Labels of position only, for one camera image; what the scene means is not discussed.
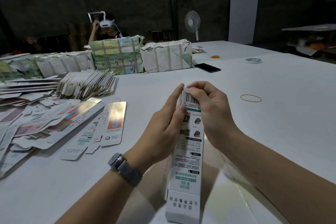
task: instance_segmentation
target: smartphone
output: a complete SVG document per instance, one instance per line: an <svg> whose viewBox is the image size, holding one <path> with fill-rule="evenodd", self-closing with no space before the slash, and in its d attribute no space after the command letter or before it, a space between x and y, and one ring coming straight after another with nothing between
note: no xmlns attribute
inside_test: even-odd
<svg viewBox="0 0 336 224"><path fill-rule="evenodd" d="M219 69L217 67L210 66L210 65L205 64L205 63L196 64L195 67L198 67L198 68L200 68L204 71L207 71L209 73L214 73L214 72L221 71L221 69Z"/></svg>

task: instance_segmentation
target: left hand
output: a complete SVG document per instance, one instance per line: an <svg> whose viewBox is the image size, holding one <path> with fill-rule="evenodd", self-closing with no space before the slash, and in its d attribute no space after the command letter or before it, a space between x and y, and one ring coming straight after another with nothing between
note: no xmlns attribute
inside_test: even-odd
<svg viewBox="0 0 336 224"><path fill-rule="evenodd" d="M186 106L176 108L183 90L180 84L161 110L155 112L137 143L124 154L128 162L142 174L153 164L164 160L174 150Z"/></svg>

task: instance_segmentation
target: rubber band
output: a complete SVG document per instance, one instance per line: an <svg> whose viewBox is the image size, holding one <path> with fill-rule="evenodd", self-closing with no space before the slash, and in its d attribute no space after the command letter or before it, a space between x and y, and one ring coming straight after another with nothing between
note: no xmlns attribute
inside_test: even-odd
<svg viewBox="0 0 336 224"><path fill-rule="evenodd" d="M259 97L255 96L255 95L244 94L244 95L241 95L241 96L240 96L240 98L241 98L242 100L244 100L244 101L248 101L248 102L254 102L254 103L259 103L259 102L261 102L261 101L262 101L262 99L261 99L261 98L260 98L260 101L251 101L251 100L246 100L246 99L243 99L243 98L242 98L242 96L253 96L253 97L256 97L256 98L259 98Z"/></svg>

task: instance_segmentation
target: mesh watch band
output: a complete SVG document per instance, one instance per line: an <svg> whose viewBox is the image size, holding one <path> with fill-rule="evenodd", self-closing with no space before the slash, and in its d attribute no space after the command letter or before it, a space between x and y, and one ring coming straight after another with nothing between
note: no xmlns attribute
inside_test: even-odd
<svg viewBox="0 0 336 224"><path fill-rule="evenodd" d="M138 186L142 179L142 176L125 160L118 167L118 171L133 187Z"/></svg>

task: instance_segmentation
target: person's arm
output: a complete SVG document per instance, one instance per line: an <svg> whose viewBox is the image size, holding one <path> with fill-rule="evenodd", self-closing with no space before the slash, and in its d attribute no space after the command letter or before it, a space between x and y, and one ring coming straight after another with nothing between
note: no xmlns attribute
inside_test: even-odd
<svg viewBox="0 0 336 224"><path fill-rule="evenodd" d="M209 82L188 86L201 106L205 134L292 224L335 223L336 185L242 133L227 96Z"/></svg>
<svg viewBox="0 0 336 224"><path fill-rule="evenodd" d="M91 31L91 35L90 35L88 44L90 44L90 42L93 42L93 41L96 40L96 32L98 30L98 27L99 27L99 21L94 21L92 23L92 31Z"/></svg>
<svg viewBox="0 0 336 224"><path fill-rule="evenodd" d="M141 175L174 150L186 112L185 106L175 109L182 90L183 84L175 89L162 109L154 113L140 139L124 154ZM115 223L133 189L122 176L109 170L56 224Z"/></svg>

